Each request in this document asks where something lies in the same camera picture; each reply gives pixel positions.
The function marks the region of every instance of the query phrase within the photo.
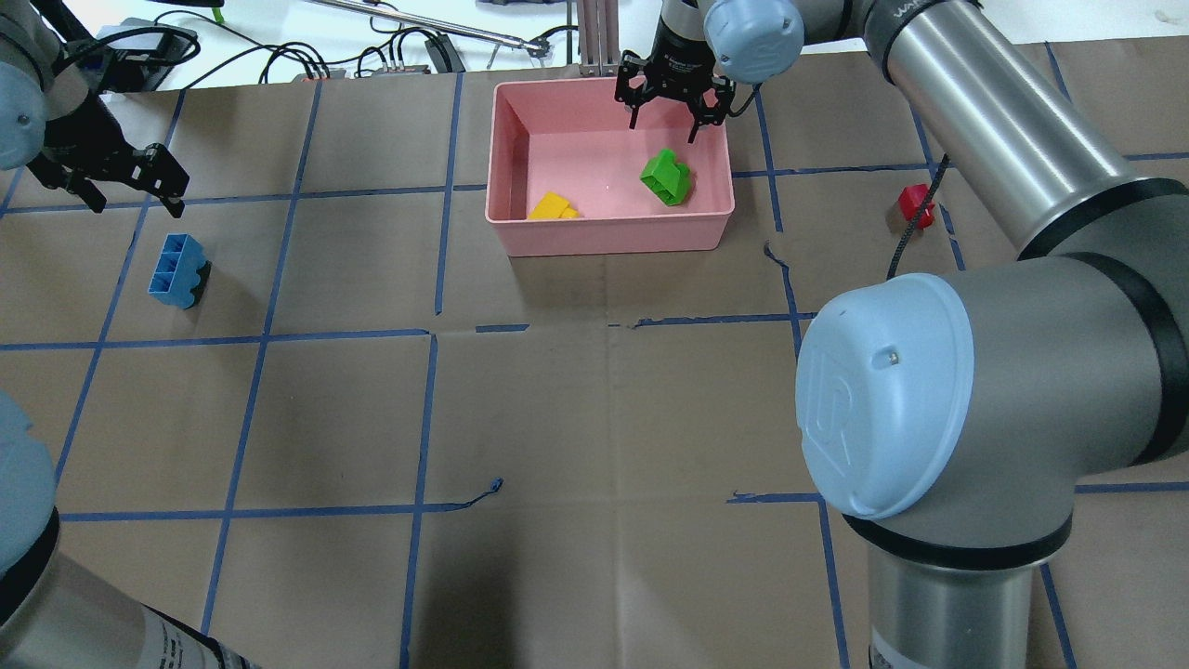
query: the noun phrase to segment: red block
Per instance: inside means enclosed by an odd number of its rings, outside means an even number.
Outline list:
[[[911,222],[912,216],[917,215],[917,209],[920,208],[920,203],[925,201],[925,195],[929,194],[929,184],[918,183],[917,185],[910,185],[900,191],[900,198],[897,203],[900,206],[900,214],[904,215],[905,222]],[[930,225],[933,225],[933,204],[936,202],[930,202],[925,207],[925,215],[920,216],[920,222],[917,225],[917,229],[924,229]]]

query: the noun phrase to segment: metal rod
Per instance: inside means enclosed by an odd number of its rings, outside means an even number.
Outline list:
[[[618,0],[578,0],[578,50],[583,74],[610,76],[619,62]]]
[[[375,17],[377,19],[388,19],[397,23],[407,23],[441,32],[448,32],[451,34],[458,34],[460,37],[482,39],[483,42],[499,44],[501,46],[508,46],[510,49],[523,49],[528,51],[530,56],[534,57],[541,57],[549,51],[549,45],[547,43],[533,39],[522,39],[512,34],[491,32],[477,27],[470,27],[439,19],[432,19],[429,17],[419,17],[416,14],[389,10],[386,7],[382,7],[378,5],[365,5],[363,2],[357,2],[354,0],[306,0],[306,1],[313,2],[315,5],[322,5],[326,7],[334,7],[336,10],[346,10],[348,12],[366,14],[369,17]]]
[[[888,72],[1018,250],[1080,202],[1139,178],[970,2],[912,19]]]

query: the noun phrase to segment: wire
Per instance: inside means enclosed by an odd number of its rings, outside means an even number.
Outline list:
[[[212,76],[213,74],[218,72],[219,70],[221,70],[221,69],[226,68],[227,65],[229,65],[229,64],[234,63],[235,61],[238,61],[238,59],[243,58],[244,56],[247,56],[247,55],[250,55],[250,53],[254,53],[254,52],[257,52],[257,51],[260,51],[260,50],[272,50],[272,49],[275,49],[275,48],[276,48],[276,46],[273,46],[273,45],[271,45],[271,44],[262,44],[262,45],[259,45],[259,46],[252,46],[251,49],[245,49],[245,50],[240,51],[239,53],[235,53],[234,56],[232,56],[232,57],[227,58],[226,61],[224,61],[224,62],[219,63],[219,64],[218,64],[218,65],[215,65],[214,68],[209,69],[209,70],[207,71],[207,74],[205,74],[205,75],[200,76],[199,78],[195,78],[195,80],[194,80],[194,81],[191,81],[190,83],[187,83],[187,84],[185,84],[185,86],[183,86],[183,87],[182,87],[181,89],[182,89],[182,90],[189,90],[189,89],[194,88],[194,87],[195,87],[195,86],[197,86],[199,83],[201,83],[201,82],[206,81],[206,80],[207,80],[207,77],[209,77],[209,76]]]
[[[558,34],[559,32],[566,32],[566,31],[574,31],[574,32],[577,32],[578,31],[578,26],[571,25],[571,24],[555,25],[555,26],[551,27],[549,30],[542,32],[541,34],[537,34],[536,37],[534,37],[529,42],[536,42],[537,39],[548,39],[551,37],[553,37],[554,34]]]
[[[401,38],[396,40],[396,61],[398,63],[401,63],[401,64],[404,64],[404,52],[403,52],[403,50],[401,48],[404,45],[404,38],[408,37],[408,36],[410,36],[410,34],[413,34],[413,33],[415,33],[415,32],[420,32],[421,34],[424,34],[426,39],[428,39],[430,43],[433,43],[434,46],[438,48],[438,52],[440,52],[442,55],[442,64],[445,65],[446,71],[454,71],[453,68],[451,68],[451,64],[449,64],[449,53],[446,52],[446,46],[443,46],[442,43],[439,42],[439,38],[441,36],[440,34],[434,34],[434,33],[429,32],[428,30],[423,30],[423,29],[420,29],[420,27],[408,27],[408,29],[404,29],[403,31],[401,31],[401,33],[402,33]]]
[[[740,107],[738,111],[735,111],[735,112],[728,109],[726,111],[726,115],[731,116],[732,119],[737,119],[741,115],[743,115],[743,112],[746,112],[747,108],[751,106],[751,102],[755,101],[755,96],[756,96],[756,94],[760,93],[760,87],[761,86],[762,86],[762,83],[756,83],[755,86],[753,86],[751,87],[751,94],[748,95],[747,100],[743,101],[743,106]]]
[[[258,80],[258,83],[269,83],[269,71],[272,70],[272,64],[276,63],[278,59],[281,59],[287,51],[291,51],[295,55],[302,56],[300,62],[302,67],[306,68],[306,78],[320,78],[322,76],[323,70],[326,72],[326,76],[329,77],[331,68],[320,65],[304,51],[298,51],[295,46],[300,45],[306,45],[313,49],[313,46],[309,46],[304,42],[285,42],[284,44],[276,44],[276,45],[263,44],[262,46],[272,51],[272,55],[269,56],[269,62],[264,63],[264,69],[260,70],[260,78]]]
[[[917,213],[913,214],[912,220],[908,221],[908,227],[906,227],[904,234],[900,235],[900,242],[897,244],[895,252],[892,253],[892,264],[888,265],[888,280],[895,278],[895,271],[897,267],[900,266],[900,257],[904,255],[904,248],[908,245],[908,239],[912,238],[912,234],[917,232],[917,226],[920,225],[920,219],[925,217],[925,212],[929,210],[929,203],[933,201],[933,195],[937,195],[937,189],[942,187],[942,177],[945,176],[945,170],[949,168],[950,154],[945,153],[942,156],[942,162],[937,164],[937,173],[933,175],[933,182],[929,184],[929,191],[925,193],[925,198],[920,201],[920,206],[917,207]]]
[[[389,10],[392,10],[394,12],[400,12],[401,11],[401,10],[397,10],[396,5],[392,5],[391,2],[379,2],[378,0],[376,0],[376,1],[373,1],[373,0],[364,0],[364,2],[366,2],[367,5],[383,5],[384,7],[388,7]],[[376,27],[376,17],[370,17],[367,19],[367,27],[372,29],[372,32],[378,32],[380,34],[391,34],[394,32],[400,32],[400,31],[404,30],[404,23],[403,21],[398,23],[397,25],[398,25],[398,27],[396,30],[380,30],[380,29]]]
[[[233,27],[231,27],[228,25],[220,24],[220,23],[214,21],[214,20],[212,20],[212,19],[209,19],[209,18],[207,18],[207,17],[205,17],[205,15],[197,13],[197,12],[191,12],[189,10],[171,10],[169,12],[159,14],[156,19],[153,19],[153,25],[159,25],[162,19],[164,19],[165,17],[172,15],[172,14],[185,14],[188,17],[194,17],[194,18],[201,19],[202,21],[206,21],[206,23],[208,23],[208,24],[210,24],[210,25],[213,25],[213,26],[215,26],[215,27],[218,27],[220,30],[225,30],[225,31],[234,34],[235,37],[239,37],[240,39],[243,39],[245,42],[250,42],[250,43],[252,43],[252,44],[254,44],[257,46],[266,48],[269,50],[279,50],[282,52],[282,57],[288,58],[290,61],[296,61],[297,63],[301,63],[301,65],[306,69],[307,76],[310,76],[312,78],[314,77],[313,68],[319,68],[319,67],[321,68],[321,70],[323,70],[326,72],[326,76],[331,76],[331,69],[328,67],[326,67],[326,59],[322,57],[322,55],[317,51],[317,49],[310,46],[309,44],[306,44],[304,42],[290,42],[288,44],[295,44],[295,45],[300,45],[300,46],[302,46],[304,49],[308,49],[309,53],[300,51],[298,49],[295,49],[295,48],[284,49],[283,46],[276,45],[276,44],[264,44],[263,42],[253,39],[252,37],[249,37],[247,34],[244,34],[243,32],[240,32],[240,31],[238,31],[238,30],[235,30],[235,29],[233,29]]]
[[[379,59],[384,63],[384,69],[388,69],[388,58],[384,56],[384,51],[380,50],[379,46],[369,46],[364,49],[363,53],[359,53],[359,62],[356,64],[356,78],[361,78],[364,76],[364,56],[371,52],[379,56]]]
[[[95,39],[90,44],[83,46],[82,49],[75,51],[73,55],[68,56],[65,59],[58,62],[55,65],[54,71],[55,74],[62,72],[70,65],[78,63],[80,61],[90,56],[92,53],[95,53],[103,46],[109,46],[115,42],[126,39],[128,37],[136,37],[138,34],[172,34],[175,37],[181,37],[182,39],[185,39],[190,44],[190,49],[181,58],[174,61],[168,61],[163,58],[145,58],[141,62],[146,65],[180,65],[182,63],[188,63],[193,61],[199,55],[199,52],[202,51],[202,46],[199,44],[199,39],[193,34],[185,32],[184,30],[178,30],[172,26],[151,25],[144,27],[134,27],[131,30],[124,30],[120,32],[108,34],[107,37],[101,37],[99,39]]]

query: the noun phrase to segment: green block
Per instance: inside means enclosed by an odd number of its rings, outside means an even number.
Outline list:
[[[666,204],[674,207],[690,195],[690,165],[677,162],[677,153],[661,149],[640,172],[640,181]]]

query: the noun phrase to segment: table surface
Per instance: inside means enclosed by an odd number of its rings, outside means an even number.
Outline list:
[[[1023,50],[1189,179],[1189,39]],[[807,56],[729,125],[717,250],[509,259],[492,89],[566,74],[113,97],[190,171],[181,220],[2,175],[0,389],[57,460],[63,550],[276,669],[866,667],[864,548],[801,461],[797,352],[882,278],[883,213],[942,147],[864,55]],[[905,271],[1012,259],[960,169],[939,202]],[[145,290],[170,232],[214,265],[185,311]],[[1084,482],[1031,667],[1181,665],[1187,507],[1185,457]]]

